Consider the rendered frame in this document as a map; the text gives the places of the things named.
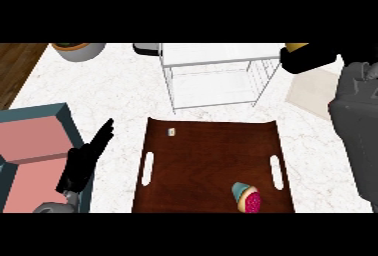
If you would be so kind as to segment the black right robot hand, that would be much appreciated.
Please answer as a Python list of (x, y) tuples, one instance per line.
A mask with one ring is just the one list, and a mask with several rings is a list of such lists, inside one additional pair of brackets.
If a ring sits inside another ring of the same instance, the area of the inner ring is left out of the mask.
[(303, 73), (335, 62), (341, 56), (344, 66), (352, 63), (378, 63), (378, 43), (338, 42), (309, 43), (293, 52), (281, 49), (282, 68), (291, 73)]

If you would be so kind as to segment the yellow rounded object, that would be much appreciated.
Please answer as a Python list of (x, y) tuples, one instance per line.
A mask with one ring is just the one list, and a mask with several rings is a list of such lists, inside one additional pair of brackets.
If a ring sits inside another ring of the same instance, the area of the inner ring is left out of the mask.
[(304, 47), (309, 43), (285, 43), (285, 47), (288, 52), (294, 52), (297, 49), (300, 49), (301, 47)]

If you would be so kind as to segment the black and white appliance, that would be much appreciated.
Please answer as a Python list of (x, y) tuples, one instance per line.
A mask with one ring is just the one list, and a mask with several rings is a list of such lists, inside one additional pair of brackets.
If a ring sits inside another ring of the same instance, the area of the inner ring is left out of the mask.
[(158, 56), (158, 44), (157, 43), (135, 43), (133, 50), (139, 55)]

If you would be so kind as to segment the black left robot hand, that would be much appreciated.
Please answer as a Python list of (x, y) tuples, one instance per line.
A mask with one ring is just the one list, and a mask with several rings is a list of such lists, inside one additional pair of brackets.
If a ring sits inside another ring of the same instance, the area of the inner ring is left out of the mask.
[(101, 127), (92, 141), (81, 148), (71, 148), (64, 173), (56, 186), (56, 191), (80, 193), (87, 185), (95, 172), (99, 157), (105, 151), (109, 140), (114, 137), (114, 119), (109, 119)]

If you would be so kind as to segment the brown wooden tray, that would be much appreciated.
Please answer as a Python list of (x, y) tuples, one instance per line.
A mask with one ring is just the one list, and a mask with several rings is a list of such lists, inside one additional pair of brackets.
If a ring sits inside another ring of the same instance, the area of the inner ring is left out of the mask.
[(135, 213), (235, 213), (236, 182), (260, 190), (263, 213), (294, 211), (290, 189), (273, 184), (270, 158), (282, 156), (275, 122), (149, 119), (142, 153), (154, 163), (151, 182), (136, 185)]

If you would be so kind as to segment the grey plant pot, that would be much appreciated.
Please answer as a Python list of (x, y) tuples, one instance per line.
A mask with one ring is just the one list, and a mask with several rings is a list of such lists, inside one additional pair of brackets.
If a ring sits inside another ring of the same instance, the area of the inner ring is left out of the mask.
[(52, 47), (67, 61), (84, 62), (101, 54), (105, 43), (53, 43)]

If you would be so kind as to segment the teal open box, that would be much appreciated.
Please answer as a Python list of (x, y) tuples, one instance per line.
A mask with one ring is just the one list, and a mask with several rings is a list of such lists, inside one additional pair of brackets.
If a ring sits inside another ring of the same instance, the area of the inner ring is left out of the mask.
[[(71, 148), (84, 144), (65, 103), (0, 110), (0, 123), (55, 116), (62, 123)], [(65, 203), (56, 185), (67, 156), (40, 162), (13, 164), (0, 156), (0, 213), (31, 213), (44, 202)]]

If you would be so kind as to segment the pink block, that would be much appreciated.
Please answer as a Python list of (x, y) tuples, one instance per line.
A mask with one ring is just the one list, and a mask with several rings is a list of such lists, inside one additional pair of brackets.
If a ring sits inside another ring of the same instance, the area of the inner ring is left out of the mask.
[(55, 116), (0, 123), (0, 156), (13, 164), (62, 158), (73, 147)]

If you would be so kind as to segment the pale beige placemat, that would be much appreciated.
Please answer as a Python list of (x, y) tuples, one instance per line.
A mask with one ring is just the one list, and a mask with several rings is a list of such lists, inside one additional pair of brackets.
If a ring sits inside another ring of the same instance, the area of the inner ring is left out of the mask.
[(287, 102), (310, 114), (331, 120), (328, 104), (334, 99), (338, 75), (322, 68), (294, 76)]

